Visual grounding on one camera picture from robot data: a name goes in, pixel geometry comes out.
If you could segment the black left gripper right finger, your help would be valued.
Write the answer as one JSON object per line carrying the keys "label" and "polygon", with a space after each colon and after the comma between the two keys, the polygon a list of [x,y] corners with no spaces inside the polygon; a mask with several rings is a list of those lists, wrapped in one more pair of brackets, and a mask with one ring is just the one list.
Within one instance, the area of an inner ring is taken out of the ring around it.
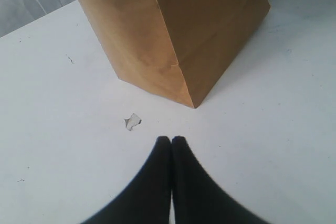
{"label": "black left gripper right finger", "polygon": [[217,185],[196,159],[186,138],[172,139],[171,154],[176,223],[266,223]]}

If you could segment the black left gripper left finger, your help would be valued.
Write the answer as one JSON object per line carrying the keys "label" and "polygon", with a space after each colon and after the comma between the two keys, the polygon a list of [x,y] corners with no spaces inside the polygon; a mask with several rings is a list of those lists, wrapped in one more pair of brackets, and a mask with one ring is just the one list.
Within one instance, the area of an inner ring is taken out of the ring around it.
{"label": "black left gripper left finger", "polygon": [[170,205],[171,142],[160,136],[127,187],[84,223],[169,223]]}

